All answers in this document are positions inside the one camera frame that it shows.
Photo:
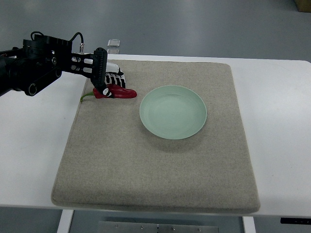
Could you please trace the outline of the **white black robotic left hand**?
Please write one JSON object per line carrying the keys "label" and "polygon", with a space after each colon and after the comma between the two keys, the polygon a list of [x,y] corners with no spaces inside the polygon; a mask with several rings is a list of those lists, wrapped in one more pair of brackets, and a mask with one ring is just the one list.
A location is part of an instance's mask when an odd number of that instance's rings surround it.
{"label": "white black robotic left hand", "polygon": [[106,72],[103,78],[105,84],[103,94],[106,97],[114,97],[116,93],[116,86],[126,88],[125,75],[121,68],[114,63],[108,62],[106,64]]}

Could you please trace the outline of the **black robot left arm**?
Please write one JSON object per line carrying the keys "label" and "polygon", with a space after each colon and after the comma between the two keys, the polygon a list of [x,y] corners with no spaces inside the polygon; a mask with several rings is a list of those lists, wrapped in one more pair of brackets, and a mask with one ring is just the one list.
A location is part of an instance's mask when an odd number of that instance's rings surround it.
{"label": "black robot left arm", "polygon": [[0,94],[11,90],[22,91],[34,96],[54,81],[63,72],[83,75],[91,80],[93,86],[103,95],[110,97],[111,92],[105,84],[107,51],[97,48],[85,54],[84,40],[81,40],[78,53],[72,52],[72,42],[44,35],[35,31],[29,40],[23,40],[21,48],[0,53]]}

